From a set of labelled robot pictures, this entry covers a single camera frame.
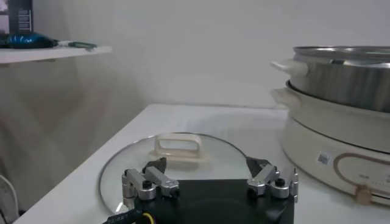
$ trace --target wall shelf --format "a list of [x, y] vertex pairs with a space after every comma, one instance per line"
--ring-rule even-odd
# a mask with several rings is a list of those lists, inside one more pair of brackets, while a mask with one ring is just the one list
[[0, 64], [53, 60], [56, 58], [104, 54], [111, 51], [112, 47], [107, 46], [99, 46], [90, 51], [84, 48], [73, 47], [55, 47], [47, 49], [0, 49]]

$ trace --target white table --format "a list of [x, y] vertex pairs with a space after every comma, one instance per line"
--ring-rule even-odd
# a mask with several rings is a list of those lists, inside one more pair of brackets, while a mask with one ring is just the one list
[[[97, 195], [98, 175], [105, 162], [126, 145], [145, 136], [173, 131], [206, 133], [226, 139], [249, 156], [283, 167], [289, 161], [278, 139], [283, 110], [151, 105], [29, 209], [16, 224], [95, 223], [108, 212]], [[360, 206], [352, 197], [300, 173], [296, 223], [390, 223], [390, 208]]]

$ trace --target yellow wire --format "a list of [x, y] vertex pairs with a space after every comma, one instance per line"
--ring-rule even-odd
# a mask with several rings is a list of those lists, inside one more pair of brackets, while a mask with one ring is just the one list
[[143, 216], [145, 216], [145, 217], [147, 217], [148, 219], [149, 219], [149, 221], [151, 222], [151, 224], [155, 224], [154, 223], [154, 219], [153, 219], [153, 217], [149, 214], [149, 213], [144, 213], [144, 214], [142, 214]]

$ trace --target glass lid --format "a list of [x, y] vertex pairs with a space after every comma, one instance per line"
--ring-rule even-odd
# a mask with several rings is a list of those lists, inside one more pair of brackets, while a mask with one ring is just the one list
[[112, 213], [127, 211], [122, 199], [122, 174], [165, 157], [165, 175], [175, 180], [248, 179], [245, 154], [231, 143], [209, 135], [169, 133], [151, 136], [112, 156], [101, 170], [98, 189], [103, 205]]

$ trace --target white lid handle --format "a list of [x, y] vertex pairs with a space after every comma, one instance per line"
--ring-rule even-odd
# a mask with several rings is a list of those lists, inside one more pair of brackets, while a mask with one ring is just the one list
[[[170, 144], [168, 144], [168, 146], [162, 146], [162, 142]], [[195, 149], [188, 149], [188, 145], [195, 145]], [[155, 138], [154, 151], [151, 151], [149, 156], [151, 156], [152, 159], [166, 157], [167, 160], [199, 163], [207, 160], [204, 151], [202, 140], [198, 135], [168, 133], [158, 135]]]
[[291, 76], [305, 76], [309, 71], [306, 63], [293, 59], [286, 59], [280, 62], [273, 61], [271, 66]]

